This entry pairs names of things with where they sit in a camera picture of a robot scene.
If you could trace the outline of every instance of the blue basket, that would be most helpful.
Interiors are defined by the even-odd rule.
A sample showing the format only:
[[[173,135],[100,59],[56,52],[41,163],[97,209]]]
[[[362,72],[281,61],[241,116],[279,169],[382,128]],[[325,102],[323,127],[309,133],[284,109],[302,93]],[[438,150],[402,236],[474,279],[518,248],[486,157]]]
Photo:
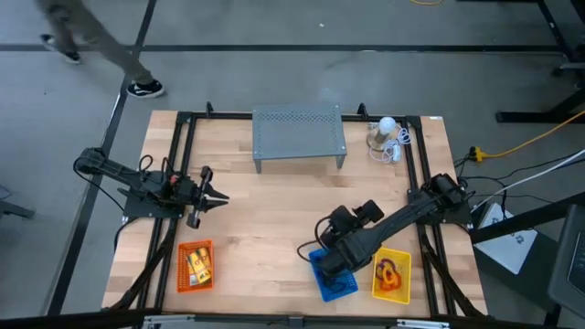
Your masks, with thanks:
[[[321,291],[321,297],[324,302],[331,302],[337,298],[346,296],[352,292],[357,292],[357,282],[354,274],[349,270],[343,270],[334,278],[326,278],[317,266],[317,262],[321,260],[327,251],[319,249],[312,251],[309,254],[311,260],[311,267],[313,267],[313,274],[317,280],[317,285]]]

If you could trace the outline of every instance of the concrete floor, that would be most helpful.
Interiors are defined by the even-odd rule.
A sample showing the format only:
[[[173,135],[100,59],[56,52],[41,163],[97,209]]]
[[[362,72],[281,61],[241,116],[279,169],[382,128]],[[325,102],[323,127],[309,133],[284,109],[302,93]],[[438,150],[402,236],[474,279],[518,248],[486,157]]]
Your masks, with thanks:
[[[87,3],[122,43],[133,44],[146,0]],[[548,1],[548,5],[566,38],[575,44],[582,27],[569,0]],[[0,185],[14,192],[10,201],[37,210],[32,221],[6,217],[0,222],[4,262],[0,318],[44,312],[86,186],[73,174],[73,160],[84,147],[101,143],[123,78],[96,53],[83,53],[83,65],[70,66],[52,53],[3,47],[37,44],[37,35],[46,28],[32,1],[0,0],[0,71],[4,72]],[[527,4],[446,0],[426,7],[408,0],[159,0],[144,44],[553,42],[537,6]],[[206,101],[212,101],[217,111],[249,111],[263,103],[334,102],[351,112],[364,102],[371,113],[443,116],[456,159],[471,145],[497,152],[551,127],[497,124],[496,111],[542,111],[573,92],[570,77],[549,76],[563,62],[551,55],[144,52],[141,60],[165,84],[168,94],[126,102],[111,158],[127,165],[138,161],[151,110],[202,111]],[[468,165],[465,172],[505,175],[584,144],[582,128],[568,126],[507,158]],[[114,183],[106,179],[102,186],[120,198]],[[558,200],[581,192],[582,186],[576,165],[520,186],[514,194]],[[473,182],[472,188],[480,194],[496,190],[489,182]],[[539,206],[530,198],[508,201],[512,213]],[[120,217],[112,202],[99,195],[64,313],[100,308]],[[556,237],[560,227],[557,221],[538,229]],[[530,323],[544,319],[544,311],[494,278],[482,275],[482,284],[491,315]],[[563,311],[559,324],[582,327],[585,322]]]

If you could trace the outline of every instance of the person's leg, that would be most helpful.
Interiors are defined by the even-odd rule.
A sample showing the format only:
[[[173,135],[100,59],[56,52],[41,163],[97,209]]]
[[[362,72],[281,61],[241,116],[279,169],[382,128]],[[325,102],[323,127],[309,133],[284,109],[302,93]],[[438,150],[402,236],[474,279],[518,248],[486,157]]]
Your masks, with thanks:
[[[80,54],[78,47],[73,41],[71,31],[63,21],[68,16],[66,8],[59,5],[58,1],[55,0],[37,0],[36,2],[53,32],[52,35],[43,34],[40,36],[43,45],[49,50],[59,52],[65,57],[66,61],[79,64]]]
[[[69,10],[67,25],[74,33],[81,34],[92,48],[100,51],[106,59],[123,69],[132,80],[142,85],[154,82],[150,71],[106,31],[80,0],[60,1],[67,3]]]

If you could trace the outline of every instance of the sneaker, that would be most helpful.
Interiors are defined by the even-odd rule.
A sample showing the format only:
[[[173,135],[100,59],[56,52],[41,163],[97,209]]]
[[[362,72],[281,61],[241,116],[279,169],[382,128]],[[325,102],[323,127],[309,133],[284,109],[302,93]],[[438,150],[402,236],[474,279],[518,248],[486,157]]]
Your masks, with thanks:
[[[128,94],[136,98],[154,98],[165,93],[165,87],[158,80],[154,80],[146,85],[133,82],[128,85],[126,90]]]
[[[57,42],[55,41],[55,38],[51,35],[40,35],[40,39],[43,43],[43,46],[45,47],[46,50],[49,51],[55,51],[59,54],[61,54],[61,56],[63,56],[63,58],[65,59],[66,62],[71,63],[71,64],[80,64],[81,63],[81,56],[80,53],[77,51],[60,51],[57,48]]]

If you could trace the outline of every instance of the yellow basket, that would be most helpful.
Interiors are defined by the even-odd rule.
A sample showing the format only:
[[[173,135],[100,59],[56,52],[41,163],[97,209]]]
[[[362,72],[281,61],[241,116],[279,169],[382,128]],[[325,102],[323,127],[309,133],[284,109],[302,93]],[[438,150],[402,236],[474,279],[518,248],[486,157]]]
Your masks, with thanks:
[[[410,303],[410,254],[408,252],[386,248],[380,248],[376,252],[372,296],[391,302]]]

